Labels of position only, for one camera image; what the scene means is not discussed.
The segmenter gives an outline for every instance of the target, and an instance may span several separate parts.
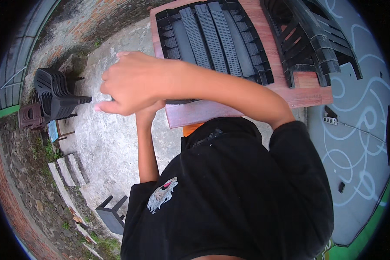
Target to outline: stacked plastic chairs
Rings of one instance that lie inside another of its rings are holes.
[[[73,89],[67,84],[65,75],[54,69],[39,68],[36,70],[34,86],[38,93],[42,112],[46,123],[57,120],[74,117],[73,110],[77,105],[91,102],[90,96],[75,96],[71,93]]]
[[[294,88],[293,71],[317,73],[330,86],[329,73],[350,62],[362,79],[358,59],[339,25],[315,0],[260,0],[272,29],[286,81]]]

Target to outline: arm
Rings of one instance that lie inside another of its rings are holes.
[[[295,118],[279,95],[254,82],[178,60],[162,60],[141,52],[121,52],[103,73],[101,92],[115,101],[96,110],[130,115],[160,99],[208,99],[233,107],[273,129]]]
[[[154,105],[136,112],[140,183],[158,181],[159,179],[158,163],[152,140],[152,122],[156,111],[164,106],[164,101],[158,101]]]

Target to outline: hand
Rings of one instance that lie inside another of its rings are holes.
[[[95,110],[124,116],[162,99],[164,87],[171,85],[173,80],[177,81],[177,68],[182,63],[157,59],[141,52],[120,52],[117,57],[119,62],[104,71],[104,82],[100,86],[102,93],[115,100],[100,102]]]
[[[153,105],[146,107],[136,112],[137,127],[152,126],[153,119],[155,119],[156,112],[165,106],[165,100],[158,100]]]

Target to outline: orange object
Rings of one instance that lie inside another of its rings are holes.
[[[183,127],[183,136],[188,137],[190,134],[192,134],[198,127],[202,126],[204,123],[196,123],[189,126]]]

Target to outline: black plastic chair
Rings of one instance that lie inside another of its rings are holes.
[[[69,80],[67,84],[65,75],[54,69],[39,68],[36,70],[34,86],[38,92],[45,118],[49,121],[66,119],[76,116],[72,114],[79,104],[91,102],[90,96],[75,96],[69,89],[73,89],[75,82],[83,78]]]
[[[236,0],[191,3],[156,14],[163,56],[263,86],[274,83],[259,34]],[[197,99],[166,100],[186,104]]]
[[[260,0],[272,29],[286,81],[294,88],[293,71],[317,73],[330,86],[329,73],[350,62],[362,79],[358,59],[334,18],[314,0]]]
[[[124,232],[124,215],[117,214],[119,208],[127,200],[127,196],[121,198],[119,202],[113,208],[105,208],[105,206],[113,199],[113,196],[109,196],[101,205],[99,205],[95,210],[97,211],[100,218],[103,220],[104,224],[109,228],[109,230],[115,234],[122,235]]]

